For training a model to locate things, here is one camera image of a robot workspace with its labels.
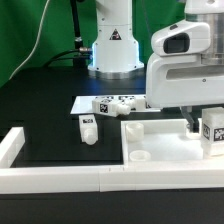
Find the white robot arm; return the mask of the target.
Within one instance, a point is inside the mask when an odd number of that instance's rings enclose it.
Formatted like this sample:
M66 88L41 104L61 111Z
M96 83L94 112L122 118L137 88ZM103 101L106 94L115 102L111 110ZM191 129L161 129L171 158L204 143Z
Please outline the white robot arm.
M224 103L224 0L184 0L185 19L151 37L153 54L144 64L132 31L132 0L96 0L98 36L89 73L128 78L145 68L146 102L179 107L191 130L194 106Z

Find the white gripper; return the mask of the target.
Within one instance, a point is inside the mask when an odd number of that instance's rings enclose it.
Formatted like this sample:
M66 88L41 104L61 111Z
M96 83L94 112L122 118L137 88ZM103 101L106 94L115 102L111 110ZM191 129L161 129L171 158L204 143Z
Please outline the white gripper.
M181 107L188 130L198 132L199 121L191 115L191 106L224 103L224 66L202 64L201 56L211 45L210 26L182 20L154 33L151 45L147 104Z

